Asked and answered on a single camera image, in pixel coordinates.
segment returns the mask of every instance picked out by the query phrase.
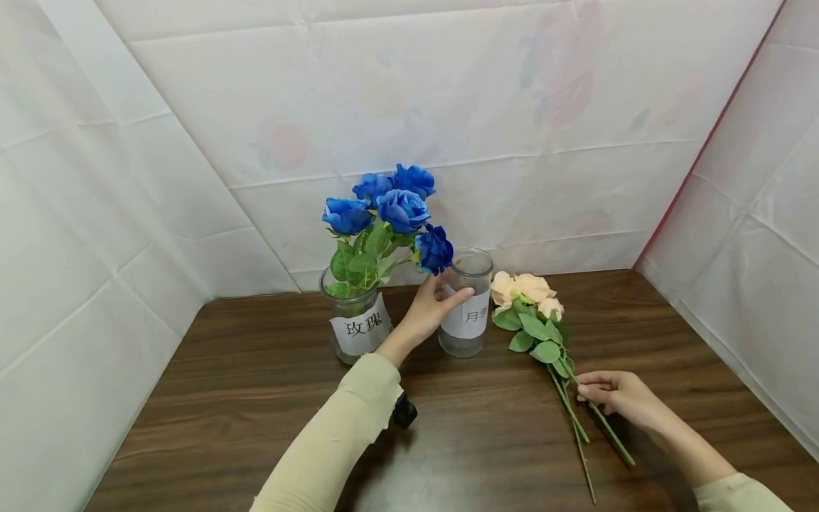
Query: bouquet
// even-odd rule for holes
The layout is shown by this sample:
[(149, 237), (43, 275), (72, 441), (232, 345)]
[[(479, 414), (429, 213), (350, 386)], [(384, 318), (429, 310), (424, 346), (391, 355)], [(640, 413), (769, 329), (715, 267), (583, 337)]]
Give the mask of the bouquet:
[[(574, 375), (574, 362), (569, 357), (569, 351), (566, 348), (567, 333), (560, 327), (563, 319), (563, 306), (555, 298), (556, 295), (557, 292), (549, 288), (549, 284), (543, 278), (531, 274), (511, 276), (506, 272), (498, 272), (491, 285), (492, 300), (498, 306), (492, 313), (492, 321), (498, 327), (516, 333), (509, 344), (511, 351), (528, 352), (531, 357), (546, 365), (554, 389), (572, 420), (572, 430), (580, 451), (591, 500), (597, 504), (586, 457), (583, 455), (583, 443), (588, 443), (589, 437), (568, 399), (569, 384), (579, 384), (579, 382)], [(620, 442), (617, 434), (606, 421), (605, 415), (600, 412), (600, 408), (592, 401), (589, 401), (588, 404), (603, 424), (604, 430), (622, 459), (629, 466), (635, 465), (631, 454)]]
[[(357, 297), (386, 283), (406, 261), (435, 275), (452, 265), (446, 232), (428, 222), (426, 200), (435, 193), (435, 178), (427, 170), (398, 164), (391, 174), (367, 173), (352, 192), (355, 199), (328, 197), (321, 218), (337, 240), (330, 295)], [(396, 252), (402, 247), (409, 251)]]

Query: black object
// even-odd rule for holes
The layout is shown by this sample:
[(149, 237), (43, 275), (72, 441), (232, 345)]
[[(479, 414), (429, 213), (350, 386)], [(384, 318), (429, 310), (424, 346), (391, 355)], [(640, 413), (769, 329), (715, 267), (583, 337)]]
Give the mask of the black object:
[(407, 392), (401, 393), (396, 401), (396, 408), (392, 410), (392, 422), (406, 430), (418, 418), (418, 409), (407, 398)]

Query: long sleeve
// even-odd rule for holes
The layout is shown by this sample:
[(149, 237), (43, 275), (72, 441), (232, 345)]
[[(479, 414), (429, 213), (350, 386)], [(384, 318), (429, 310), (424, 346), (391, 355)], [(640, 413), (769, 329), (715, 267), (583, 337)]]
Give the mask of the long sleeve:
[(333, 512), (353, 466), (387, 428), (399, 382), (380, 355), (359, 359), (279, 460), (251, 512)]
[(694, 489), (702, 512), (792, 512), (761, 483), (742, 473)]

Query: blue rose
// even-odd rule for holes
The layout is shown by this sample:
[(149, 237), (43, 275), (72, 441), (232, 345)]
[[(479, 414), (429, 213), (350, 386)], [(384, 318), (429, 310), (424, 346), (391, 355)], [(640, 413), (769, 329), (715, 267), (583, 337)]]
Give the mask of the blue rose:
[(415, 235), (415, 251), (419, 255), (418, 266), (432, 275), (439, 275), (452, 266), (452, 255), (455, 251), (446, 239), (446, 232), (441, 226), (427, 224), (427, 232)]
[(408, 234), (423, 226), (429, 219), (427, 205), (414, 192), (391, 190), (376, 199), (378, 216), (389, 222), (392, 231)]
[(328, 197), (321, 220), (340, 234), (357, 234), (373, 223), (373, 214), (367, 211), (367, 201)]
[(392, 181), (396, 188), (415, 192), (423, 201), (435, 193), (435, 178), (428, 170), (417, 165), (404, 169), (403, 165), (397, 164), (396, 171), (392, 173)]
[(396, 187), (391, 176), (367, 173), (361, 176), (359, 184), (353, 187), (353, 193), (359, 199), (366, 199), (375, 205), (376, 200)]

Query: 玫瑰 label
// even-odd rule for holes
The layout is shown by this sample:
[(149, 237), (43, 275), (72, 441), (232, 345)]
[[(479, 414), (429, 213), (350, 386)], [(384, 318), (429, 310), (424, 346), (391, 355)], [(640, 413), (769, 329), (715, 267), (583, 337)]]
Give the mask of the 玫瑰 label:
[(338, 345), (345, 354), (351, 356), (375, 351), (392, 332), (392, 322), (381, 293), (378, 294), (375, 305), (361, 315), (353, 318), (338, 316), (330, 319), (330, 324)]

